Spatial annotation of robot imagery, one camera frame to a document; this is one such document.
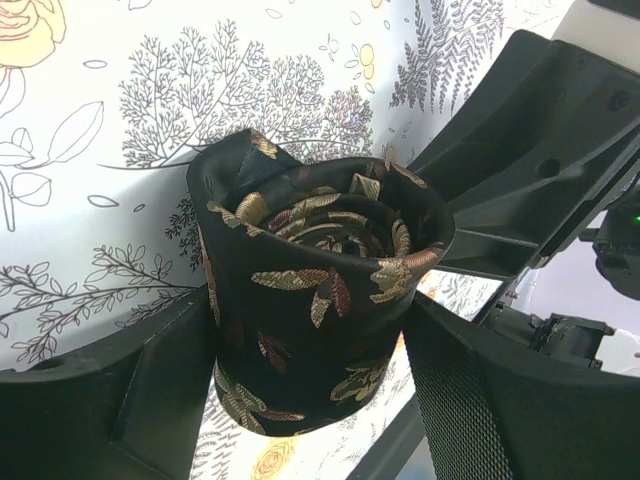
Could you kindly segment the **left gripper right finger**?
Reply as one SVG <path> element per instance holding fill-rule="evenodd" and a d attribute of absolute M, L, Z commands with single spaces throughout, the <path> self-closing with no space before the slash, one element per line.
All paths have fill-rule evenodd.
<path fill-rule="evenodd" d="M 607 324 L 495 305 L 485 325 L 417 295 L 404 339 L 440 479 L 635 479 L 639 380 Z"/>

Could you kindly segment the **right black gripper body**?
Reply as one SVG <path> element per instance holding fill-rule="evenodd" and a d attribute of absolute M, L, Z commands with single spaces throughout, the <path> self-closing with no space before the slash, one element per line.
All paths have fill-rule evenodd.
<path fill-rule="evenodd" d="M 596 370 L 639 367 L 639 181 L 541 272 L 517 283 L 484 326 L 525 347 Z"/>

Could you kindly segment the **black gold floral tie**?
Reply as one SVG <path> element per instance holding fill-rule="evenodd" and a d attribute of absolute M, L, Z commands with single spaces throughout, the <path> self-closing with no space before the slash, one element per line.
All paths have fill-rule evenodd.
<path fill-rule="evenodd" d="M 445 201 L 391 161 L 304 164 L 251 129 L 202 150 L 186 180 L 230 417 L 287 437 L 367 405 L 452 243 Z"/>

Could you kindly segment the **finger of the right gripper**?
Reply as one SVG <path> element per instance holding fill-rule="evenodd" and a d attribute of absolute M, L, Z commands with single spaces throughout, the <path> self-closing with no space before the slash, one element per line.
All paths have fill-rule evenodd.
<path fill-rule="evenodd" d="M 515 228 L 458 228 L 437 268 L 457 274 L 511 280 L 537 252 L 538 243 Z"/>
<path fill-rule="evenodd" d="M 639 77 L 577 46 L 519 30 L 412 162 L 456 230 L 511 227 L 565 248 L 639 169 Z"/>

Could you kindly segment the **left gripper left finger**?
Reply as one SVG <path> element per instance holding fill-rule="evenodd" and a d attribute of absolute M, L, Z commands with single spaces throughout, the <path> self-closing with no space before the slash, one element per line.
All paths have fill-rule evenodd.
<path fill-rule="evenodd" d="M 87 346 L 2 371 L 2 478 L 188 478 L 214 343 L 198 288 Z"/>

